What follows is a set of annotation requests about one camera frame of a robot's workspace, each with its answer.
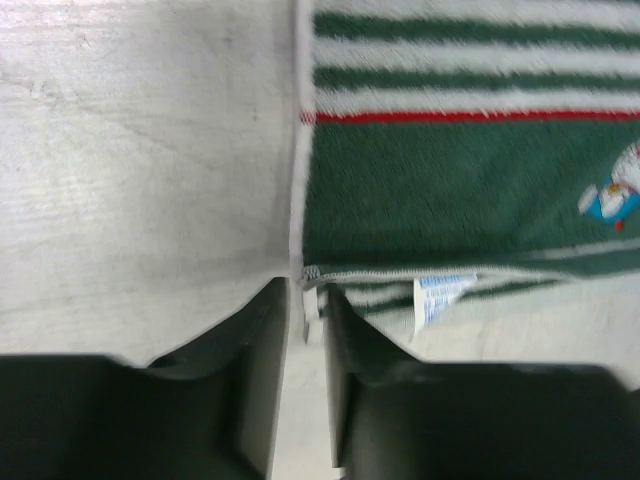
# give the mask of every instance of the towel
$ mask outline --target towel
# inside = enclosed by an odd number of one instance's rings
[[[504,294],[640,267],[640,4],[299,7],[306,288],[473,273],[470,294]]]

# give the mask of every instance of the green fabric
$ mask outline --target green fabric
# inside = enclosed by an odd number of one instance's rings
[[[474,72],[409,72],[364,68],[318,67],[314,83],[319,88],[356,90],[360,87],[502,90],[541,90],[549,88],[588,88],[640,92],[640,77],[584,74]]]
[[[640,47],[638,33],[570,25],[501,25],[479,20],[441,18],[396,20],[322,12],[315,15],[314,26],[318,37],[346,39],[501,42],[509,45],[558,43],[606,48]]]
[[[305,264],[506,265],[520,262],[508,254],[636,238],[639,216],[616,232],[577,201],[639,137],[640,122],[318,124]]]

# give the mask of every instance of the blue and white applique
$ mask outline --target blue and white applique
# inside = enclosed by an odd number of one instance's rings
[[[589,185],[580,197],[580,213],[622,230],[623,221],[640,208],[640,142],[631,145],[618,157],[611,175],[598,192]]]

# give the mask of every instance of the cartoon character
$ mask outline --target cartoon character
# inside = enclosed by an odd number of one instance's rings
[[[618,157],[600,192],[589,185],[580,197],[578,209],[601,222],[622,230],[624,219],[640,208],[640,142]]]

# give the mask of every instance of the striped towel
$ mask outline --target striped towel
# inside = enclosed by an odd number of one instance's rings
[[[305,287],[640,267],[638,2],[299,0],[297,38]]]

